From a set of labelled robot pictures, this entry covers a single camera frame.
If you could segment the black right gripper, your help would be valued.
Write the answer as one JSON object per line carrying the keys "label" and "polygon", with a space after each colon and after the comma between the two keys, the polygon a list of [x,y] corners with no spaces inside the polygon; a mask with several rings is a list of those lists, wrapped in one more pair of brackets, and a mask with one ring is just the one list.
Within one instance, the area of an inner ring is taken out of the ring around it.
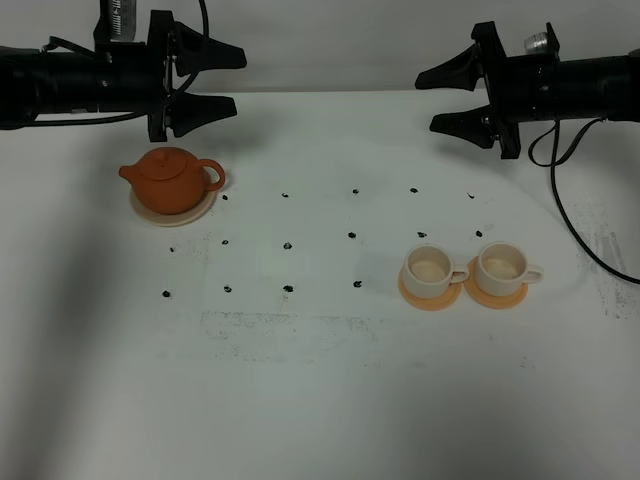
{"label": "black right gripper", "polygon": [[546,56],[506,55],[494,22],[474,26],[470,46],[453,59],[421,72],[418,90],[460,89],[473,91],[481,77],[489,104],[465,112],[438,114],[429,130],[491,149],[498,142],[503,159],[516,159],[521,152],[519,124],[538,118],[538,95],[545,71],[559,62]]}

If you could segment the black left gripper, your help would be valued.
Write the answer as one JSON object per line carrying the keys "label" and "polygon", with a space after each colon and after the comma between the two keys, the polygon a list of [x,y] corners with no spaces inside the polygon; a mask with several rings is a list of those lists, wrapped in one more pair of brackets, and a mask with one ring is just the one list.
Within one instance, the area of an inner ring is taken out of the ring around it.
{"label": "black left gripper", "polygon": [[[98,59],[97,110],[145,116],[151,141],[167,139],[165,101],[171,86],[168,73],[174,24],[170,11],[153,10],[145,42],[94,42]],[[242,48],[206,37],[183,23],[175,24],[175,47],[179,77],[247,66]],[[169,106],[169,127],[175,136],[184,136],[235,115],[233,98],[183,93]]]}

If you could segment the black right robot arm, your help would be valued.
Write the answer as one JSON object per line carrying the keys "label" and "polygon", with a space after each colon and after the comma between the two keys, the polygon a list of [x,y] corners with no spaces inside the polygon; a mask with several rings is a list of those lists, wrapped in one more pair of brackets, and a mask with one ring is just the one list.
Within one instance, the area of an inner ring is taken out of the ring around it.
{"label": "black right robot arm", "polygon": [[639,119],[639,55],[562,61],[553,28],[530,37],[525,54],[506,55],[496,26],[478,23],[473,45],[453,59],[420,73],[419,90],[472,91],[483,81],[488,105],[438,114],[430,129],[466,140],[482,149],[495,143],[504,159],[521,152],[523,122],[595,119],[636,122]]}

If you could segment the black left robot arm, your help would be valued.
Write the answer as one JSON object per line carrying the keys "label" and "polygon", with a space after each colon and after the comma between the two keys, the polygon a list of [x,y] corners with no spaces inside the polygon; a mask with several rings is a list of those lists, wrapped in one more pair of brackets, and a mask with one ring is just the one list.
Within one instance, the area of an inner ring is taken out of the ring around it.
{"label": "black left robot arm", "polygon": [[2,48],[2,129],[72,126],[72,113],[82,114],[80,126],[144,117],[150,141],[164,142],[235,116],[232,98],[187,89],[203,71],[245,68],[244,50],[169,10],[152,11],[146,41],[136,42],[134,10],[133,2],[101,2],[93,49],[55,36],[40,49]]}

